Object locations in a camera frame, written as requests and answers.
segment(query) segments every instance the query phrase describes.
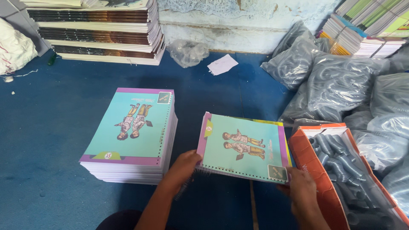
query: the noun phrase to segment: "cartoon boy illustration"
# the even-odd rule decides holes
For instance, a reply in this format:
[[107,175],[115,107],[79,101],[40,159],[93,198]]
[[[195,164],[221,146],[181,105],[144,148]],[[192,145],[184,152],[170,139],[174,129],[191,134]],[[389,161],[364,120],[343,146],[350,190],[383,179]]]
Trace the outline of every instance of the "cartoon boy illustration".
[[125,140],[128,138],[128,130],[130,129],[130,123],[133,121],[133,115],[136,113],[138,110],[140,104],[130,105],[132,108],[129,110],[128,115],[124,117],[124,121],[116,124],[115,126],[120,126],[121,127],[121,132],[117,136],[118,140]]
[[141,108],[139,109],[139,112],[136,115],[135,120],[133,121],[133,125],[132,125],[133,132],[130,135],[131,138],[139,137],[139,130],[142,128],[144,124],[146,124],[145,118],[146,116],[148,116],[148,111],[150,107],[152,107],[152,105],[143,104]]
[[257,147],[249,146],[243,143],[229,143],[229,142],[225,142],[223,145],[226,149],[233,148],[240,155],[242,155],[243,153],[248,153],[252,156],[259,156],[261,157],[262,160],[264,160],[265,158],[265,151]]
[[265,148],[265,144],[262,144],[263,143],[262,139],[260,141],[260,140],[256,140],[253,138],[249,138],[247,137],[247,135],[241,135],[238,129],[237,129],[237,134],[223,133],[223,139],[225,140],[232,139],[233,141],[243,142],[244,144],[247,144],[248,142],[250,142],[250,144],[254,144],[262,148]]

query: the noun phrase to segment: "hand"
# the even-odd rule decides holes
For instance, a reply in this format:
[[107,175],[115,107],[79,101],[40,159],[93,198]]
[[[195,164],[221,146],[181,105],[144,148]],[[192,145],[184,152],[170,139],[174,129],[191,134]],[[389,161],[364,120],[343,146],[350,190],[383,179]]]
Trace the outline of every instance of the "hand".
[[317,186],[310,174],[292,167],[287,171],[291,175],[290,187],[277,185],[277,189],[291,198],[291,211],[295,217],[303,222],[317,214],[322,216],[317,203]]
[[190,150],[182,153],[165,174],[158,188],[163,188],[175,196],[184,182],[192,175],[196,163],[202,159],[202,156],[196,153],[196,150]]

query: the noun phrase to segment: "teal notebook cover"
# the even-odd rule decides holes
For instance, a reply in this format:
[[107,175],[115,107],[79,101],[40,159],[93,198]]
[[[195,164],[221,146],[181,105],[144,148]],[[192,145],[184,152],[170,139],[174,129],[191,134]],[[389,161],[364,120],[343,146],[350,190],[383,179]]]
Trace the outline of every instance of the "teal notebook cover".
[[284,127],[206,113],[199,139],[200,167],[284,184],[290,159]]
[[118,88],[80,162],[160,166],[173,90]]

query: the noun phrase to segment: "cardboard box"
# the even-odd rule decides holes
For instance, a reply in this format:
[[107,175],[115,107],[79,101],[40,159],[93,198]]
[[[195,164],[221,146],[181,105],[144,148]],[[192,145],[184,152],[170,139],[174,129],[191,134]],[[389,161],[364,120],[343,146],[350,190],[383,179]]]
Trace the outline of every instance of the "cardboard box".
[[393,217],[395,229],[409,229],[409,219],[396,205],[380,181],[374,176],[365,157],[359,156],[355,140],[345,123],[300,126],[289,139],[288,146],[291,149],[297,168],[308,171],[316,182],[318,205],[331,230],[347,230],[350,228],[335,188],[308,139],[308,137],[314,137],[319,133],[324,135],[338,134],[341,136],[351,154],[357,158],[355,165],[362,171],[368,172],[371,178],[369,180],[370,191],[380,206],[387,210],[387,212],[391,214],[390,216]]

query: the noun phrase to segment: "white paper sheet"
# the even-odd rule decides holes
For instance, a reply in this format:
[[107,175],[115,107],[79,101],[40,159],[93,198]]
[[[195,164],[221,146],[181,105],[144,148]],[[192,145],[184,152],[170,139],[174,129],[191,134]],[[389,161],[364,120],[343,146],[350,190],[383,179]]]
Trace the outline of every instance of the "white paper sheet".
[[219,60],[210,63],[210,65],[208,65],[207,67],[210,69],[209,72],[211,72],[213,75],[219,75],[229,71],[233,66],[236,66],[237,64],[238,62],[234,60],[229,54],[227,54]]

